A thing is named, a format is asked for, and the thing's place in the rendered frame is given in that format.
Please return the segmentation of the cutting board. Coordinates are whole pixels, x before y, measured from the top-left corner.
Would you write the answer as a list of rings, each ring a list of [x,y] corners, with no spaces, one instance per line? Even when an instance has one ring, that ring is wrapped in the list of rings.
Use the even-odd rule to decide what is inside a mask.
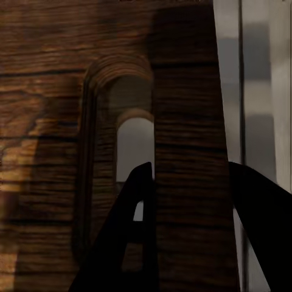
[[[241,292],[213,0],[0,0],[0,292],[70,289],[127,75],[154,87],[160,292]]]

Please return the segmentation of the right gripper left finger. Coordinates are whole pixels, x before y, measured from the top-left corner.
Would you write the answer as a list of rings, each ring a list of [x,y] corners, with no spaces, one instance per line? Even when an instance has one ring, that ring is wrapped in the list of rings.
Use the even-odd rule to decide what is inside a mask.
[[[120,271],[141,200],[142,269]],[[151,162],[131,171],[68,292],[160,292]]]

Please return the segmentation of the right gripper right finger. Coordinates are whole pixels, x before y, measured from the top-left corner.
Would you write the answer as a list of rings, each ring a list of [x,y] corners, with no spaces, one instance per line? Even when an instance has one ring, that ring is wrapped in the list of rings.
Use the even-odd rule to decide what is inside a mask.
[[[229,162],[232,201],[270,292],[292,292],[292,195],[256,169]]]

